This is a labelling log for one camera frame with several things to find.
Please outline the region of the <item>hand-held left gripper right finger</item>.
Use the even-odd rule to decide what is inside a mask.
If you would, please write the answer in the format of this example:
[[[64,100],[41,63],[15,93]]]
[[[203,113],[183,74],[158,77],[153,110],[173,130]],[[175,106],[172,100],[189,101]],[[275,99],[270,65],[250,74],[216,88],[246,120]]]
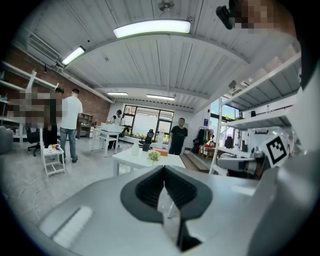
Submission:
[[[180,210],[182,230],[179,234],[191,245],[178,247],[171,256],[246,256],[258,223],[251,211],[258,180],[201,173],[178,166],[165,166],[167,174],[192,184],[193,199],[180,192],[186,201]]]

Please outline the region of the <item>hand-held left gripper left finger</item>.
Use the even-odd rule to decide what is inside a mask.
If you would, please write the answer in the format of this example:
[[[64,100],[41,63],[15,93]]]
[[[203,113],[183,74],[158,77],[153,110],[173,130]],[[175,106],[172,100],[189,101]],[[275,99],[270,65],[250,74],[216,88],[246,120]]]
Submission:
[[[57,245],[79,256],[177,256],[180,250],[163,224],[129,213],[121,190],[157,166],[96,181],[53,208],[39,229]]]

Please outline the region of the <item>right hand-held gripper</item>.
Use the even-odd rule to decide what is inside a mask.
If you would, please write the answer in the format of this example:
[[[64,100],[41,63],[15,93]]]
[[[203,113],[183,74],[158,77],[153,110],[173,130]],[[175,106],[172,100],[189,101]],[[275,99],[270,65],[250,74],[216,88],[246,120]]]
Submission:
[[[288,145],[280,135],[255,139],[249,143],[249,158],[220,157],[217,165],[226,169],[231,177],[260,179],[265,171],[281,166],[288,159]]]

